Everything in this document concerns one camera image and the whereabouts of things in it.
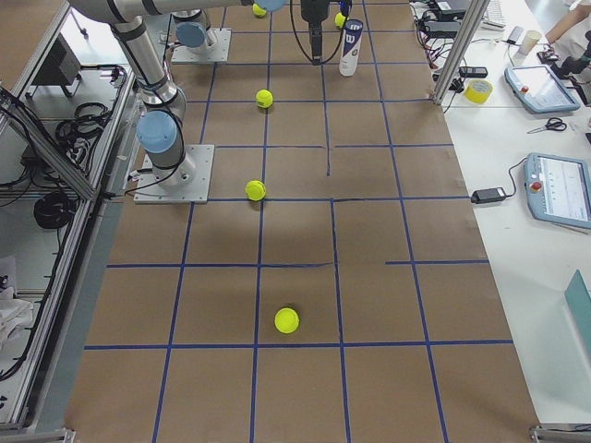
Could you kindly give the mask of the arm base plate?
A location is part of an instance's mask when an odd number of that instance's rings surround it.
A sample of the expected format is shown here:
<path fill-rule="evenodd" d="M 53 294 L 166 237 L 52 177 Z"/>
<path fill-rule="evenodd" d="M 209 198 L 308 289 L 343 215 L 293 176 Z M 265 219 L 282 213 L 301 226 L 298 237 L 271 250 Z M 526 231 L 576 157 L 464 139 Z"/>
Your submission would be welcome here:
<path fill-rule="evenodd" d="M 178 170 L 168 179 L 157 184 L 166 174 L 156 169 L 156 174 L 139 177 L 139 191 L 134 194 L 138 204 L 206 203 L 209 197 L 211 171 L 215 147 L 213 145 L 186 145 L 186 158 Z"/>
<path fill-rule="evenodd" d="M 210 28 L 207 31 L 207 39 L 201 46 L 196 48 L 177 46 L 173 51 L 172 63 L 177 65 L 224 63 L 229 55 L 231 34 L 231 30 L 227 28 Z"/>

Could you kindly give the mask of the person forearm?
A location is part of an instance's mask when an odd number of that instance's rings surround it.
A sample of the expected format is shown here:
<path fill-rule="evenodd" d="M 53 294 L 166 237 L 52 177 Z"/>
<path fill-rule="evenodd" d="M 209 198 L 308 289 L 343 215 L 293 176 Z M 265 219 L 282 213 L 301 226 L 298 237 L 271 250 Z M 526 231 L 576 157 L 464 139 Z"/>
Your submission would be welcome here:
<path fill-rule="evenodd" d="M 565 32 L 584 21 L 590 15 L 590 5 L 578 4 L 562 17 L 547 33 L 546 40 L 548 44 L 553 44 Z"/>

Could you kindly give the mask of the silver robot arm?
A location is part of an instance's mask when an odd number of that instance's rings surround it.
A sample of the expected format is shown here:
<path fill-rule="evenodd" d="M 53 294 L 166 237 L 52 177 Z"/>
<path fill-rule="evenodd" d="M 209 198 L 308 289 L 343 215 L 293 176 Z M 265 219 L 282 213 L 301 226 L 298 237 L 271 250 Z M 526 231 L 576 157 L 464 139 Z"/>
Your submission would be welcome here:
<path fill-rule="evenodd" d="M 329 0 L 304 0 L 300 2 L 301 18 L 308 24 L 308 37 L 311 54 L 304 50 L 294 22 L 293 2 L 289 2 L 292 32 L 296 43 L 313 66 L 322 61 L 322 23 L 329 16 Z M 215 29 L 210 25 L 203 9 L 178 12 L 171 15 L 175 23 L 176 43 L 173 44 L 173 64 L 208 64 L 225 62 L 231 41 L 230 29 Z"/>
<path fill-rule="evenodd" d="M 84 17 L 104 23 L 118 41 L 141 89 L 147 113 L 136 134 L 152 164 L 153 184 L 165 190 L 184 189 L 193 180 L 195 166 L 187 157 L 183 119 L 187 99 L 163 67 L 143 18 L 167 13 L 181 15 L 181 24 L 193 25 L 200 35 L 183 40 L 185 46 L 207 41 L 207 30 L 197 15 L 208 8 L 251 6 L 251 1 L 72 1 Z"/>

